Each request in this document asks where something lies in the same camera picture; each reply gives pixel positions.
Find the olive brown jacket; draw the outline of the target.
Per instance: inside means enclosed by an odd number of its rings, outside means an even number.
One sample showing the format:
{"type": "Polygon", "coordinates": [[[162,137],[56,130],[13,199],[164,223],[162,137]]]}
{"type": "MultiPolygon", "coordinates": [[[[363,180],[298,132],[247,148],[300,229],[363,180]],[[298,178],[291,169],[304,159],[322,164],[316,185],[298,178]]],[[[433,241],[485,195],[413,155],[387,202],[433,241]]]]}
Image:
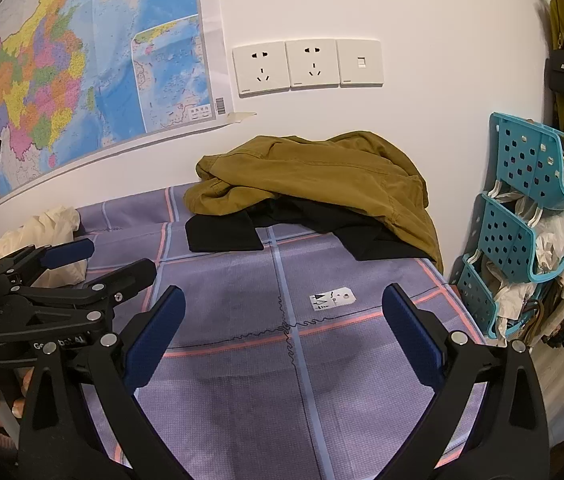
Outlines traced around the olive brown jacket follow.
{"type": "Polygon", "coordinates": [[[258,232],[298,224],[335,235],[355,260],[426,258],[443,266],[426,181],[399,148],[370,131],[325,141],[256,136],[196,165],[184,194],[192,252],[249,252],[258,232]]]}

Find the cream pillow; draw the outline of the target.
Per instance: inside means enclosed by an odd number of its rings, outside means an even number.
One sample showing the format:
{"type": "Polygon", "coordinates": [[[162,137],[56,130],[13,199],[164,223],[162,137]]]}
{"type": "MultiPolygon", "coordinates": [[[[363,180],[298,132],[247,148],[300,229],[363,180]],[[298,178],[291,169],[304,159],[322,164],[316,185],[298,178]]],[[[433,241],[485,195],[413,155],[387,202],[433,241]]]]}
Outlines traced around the cream pillow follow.
{"type": "MultiPolygon", "coordinates": [[[[22,226],[0,237],[0,259],[29,245],[35,248],[72,242],[80,226],[79,212],[73,207],[58,206],[27,219],[22,226]]],[[[58,288],[77,285],[86,278],[87,261],[81,260],[47,270],[32,286],[58,288]]]]}

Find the purple plaid bed sheet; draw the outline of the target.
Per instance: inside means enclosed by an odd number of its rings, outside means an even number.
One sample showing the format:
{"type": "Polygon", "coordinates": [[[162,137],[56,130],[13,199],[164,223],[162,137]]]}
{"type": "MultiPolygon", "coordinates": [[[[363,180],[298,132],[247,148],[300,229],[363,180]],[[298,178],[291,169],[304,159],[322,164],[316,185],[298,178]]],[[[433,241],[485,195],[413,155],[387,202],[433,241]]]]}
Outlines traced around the purple plaid bed sheet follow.
{"type": "Polygon", "coordinates": [[[116,311],[125,326],[172,285],[184,320],[136,397],[197,479],[372,479],[408,437],[432,392],[385,321],[396,283],[448,330],[480,331],[424,259],[355,260],[332,235],[255,252],[194,254],[183,188],[80,209],[96,250],[88,278],[148,258],[153,285],[116,311]],[[354,304],[314,311],[309,297],[349,287],[354,304]]]}

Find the teal plastic storage rack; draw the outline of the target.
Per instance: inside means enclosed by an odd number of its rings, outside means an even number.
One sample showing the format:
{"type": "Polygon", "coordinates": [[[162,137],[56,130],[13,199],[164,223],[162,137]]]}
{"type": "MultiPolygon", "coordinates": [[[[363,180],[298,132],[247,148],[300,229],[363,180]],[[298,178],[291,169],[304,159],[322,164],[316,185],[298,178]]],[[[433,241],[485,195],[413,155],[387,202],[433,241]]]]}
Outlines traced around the teal plastic storage rack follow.
{"type": "Polygon", "coordinates": [[[463,257],[457,287],[481,333],[494,339],[504,309],[481,273],[483,266],[493,264],[506,284],[531,284],[536,290],[564,271],[564,255],[553,269],[542,270],[536,249],[539,223],[564,211],[564,133],[503,113],[490,116],[490,129],[494,185],[481,194],[477,248],[463,257]]]}

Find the white label tag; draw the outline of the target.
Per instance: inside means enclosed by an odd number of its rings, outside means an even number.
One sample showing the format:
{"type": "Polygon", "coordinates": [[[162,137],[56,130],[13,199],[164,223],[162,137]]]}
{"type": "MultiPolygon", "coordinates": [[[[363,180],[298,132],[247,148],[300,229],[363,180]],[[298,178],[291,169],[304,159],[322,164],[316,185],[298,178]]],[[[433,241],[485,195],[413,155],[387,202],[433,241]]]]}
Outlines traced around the white label tag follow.
{"type": "Polygon", "coordinates": [[[314,311],[331,310],[339,307],[350,306],[357,301],[355,294],[349,287],[339,287],[328,292],[319,292],[309,297],[314,311]]]}

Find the colourful wall map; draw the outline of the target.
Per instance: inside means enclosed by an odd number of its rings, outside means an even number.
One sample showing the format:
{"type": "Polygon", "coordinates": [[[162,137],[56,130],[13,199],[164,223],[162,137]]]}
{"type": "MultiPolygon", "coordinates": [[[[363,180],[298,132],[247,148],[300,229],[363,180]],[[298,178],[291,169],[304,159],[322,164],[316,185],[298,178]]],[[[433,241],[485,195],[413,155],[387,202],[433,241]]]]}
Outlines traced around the colourful wall map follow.
{"type": "Polygon", "coordinates": [[[220,0],[0,0],[0,200],[232,113],[220,0]]]}

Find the white network wall plate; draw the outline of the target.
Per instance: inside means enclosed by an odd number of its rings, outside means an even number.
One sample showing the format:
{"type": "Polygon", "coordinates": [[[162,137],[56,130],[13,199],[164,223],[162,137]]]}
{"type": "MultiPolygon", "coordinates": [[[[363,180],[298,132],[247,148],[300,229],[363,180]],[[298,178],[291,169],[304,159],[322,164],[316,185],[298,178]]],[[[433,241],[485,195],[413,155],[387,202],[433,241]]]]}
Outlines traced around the white network wall plate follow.
{"type": "Polygon", "coordinates": [[[340,84],[380,87],[384,84],[382,44],[370,39],[337,39],[340,84]]]}

